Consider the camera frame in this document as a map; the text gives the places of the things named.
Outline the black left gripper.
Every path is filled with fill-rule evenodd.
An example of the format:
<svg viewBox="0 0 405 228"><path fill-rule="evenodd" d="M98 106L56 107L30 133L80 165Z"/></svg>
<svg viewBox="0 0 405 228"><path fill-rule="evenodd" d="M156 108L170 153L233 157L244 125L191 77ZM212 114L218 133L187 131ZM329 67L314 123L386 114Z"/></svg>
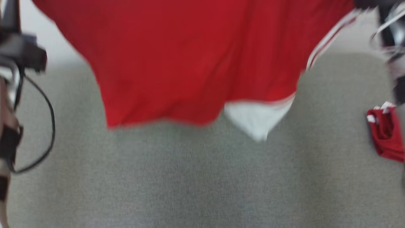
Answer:
<svg viewBox="0 0 405 228"><path fill-rule="evenodd" d="M46 71L47 52L38 45L36 35L1 32L0 56L22 68Z"/></svg>

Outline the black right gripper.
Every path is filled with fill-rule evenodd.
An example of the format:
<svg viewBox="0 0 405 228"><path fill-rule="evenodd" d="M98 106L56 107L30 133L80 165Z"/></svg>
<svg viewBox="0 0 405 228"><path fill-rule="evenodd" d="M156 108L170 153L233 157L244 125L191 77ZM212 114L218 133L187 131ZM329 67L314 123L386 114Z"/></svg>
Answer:
<svg viewBox="0 0 405 228"><path fill-rule="evenodd" d="M358 9L371 9L384 5L385 0L355 0L354 5Z"/></svg>

